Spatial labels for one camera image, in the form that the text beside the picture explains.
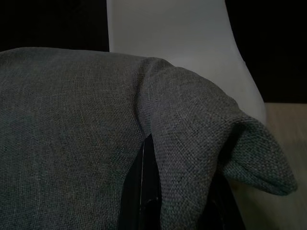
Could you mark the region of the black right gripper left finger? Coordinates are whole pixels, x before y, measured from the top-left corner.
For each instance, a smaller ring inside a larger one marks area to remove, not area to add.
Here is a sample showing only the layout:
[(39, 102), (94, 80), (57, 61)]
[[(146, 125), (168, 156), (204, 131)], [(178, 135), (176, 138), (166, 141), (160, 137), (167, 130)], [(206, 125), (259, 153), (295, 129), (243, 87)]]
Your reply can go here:
[(152, 135), (141, 145), (123, 184), (120, 230), (159, 230), (161, 182)]

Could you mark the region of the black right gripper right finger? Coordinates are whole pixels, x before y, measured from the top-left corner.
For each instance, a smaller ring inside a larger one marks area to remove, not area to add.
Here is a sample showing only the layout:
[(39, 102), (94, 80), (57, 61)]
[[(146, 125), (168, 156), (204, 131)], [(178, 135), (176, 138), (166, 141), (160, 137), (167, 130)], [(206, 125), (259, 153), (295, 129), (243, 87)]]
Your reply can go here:
[(219, 173), (214, 175), (208, 195), (208, 229), (245, 229), (230, 185)]

